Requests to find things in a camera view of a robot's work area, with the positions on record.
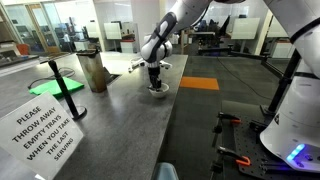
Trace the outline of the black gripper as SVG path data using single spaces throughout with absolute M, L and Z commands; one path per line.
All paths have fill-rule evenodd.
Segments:
M 151 83 L 151 89 L 152 90 L 160 89 L 162 87 L 162 81 L 159 78 L 160 63 L 159 62 L 148 63 L 147 68 L 148 68 L 148 74 L 149 74 L 150 81 L 153 82 L 153 83 Z

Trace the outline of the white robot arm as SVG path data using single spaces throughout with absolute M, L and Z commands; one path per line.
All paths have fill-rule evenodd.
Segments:
M 151 88 L 161 87 L 160 61 L 172 54 L 168 35 L 182 30 L 204 14 L 210 3 L 244 0 L 176 0 L 153 32 L 144 37 L 142 59 Z M 259 138 L 262 145 L 291 168 L 320 172 L 320 12 L 319 0 L 262 0 L 286 31 L 301 57 L 280 107 Z

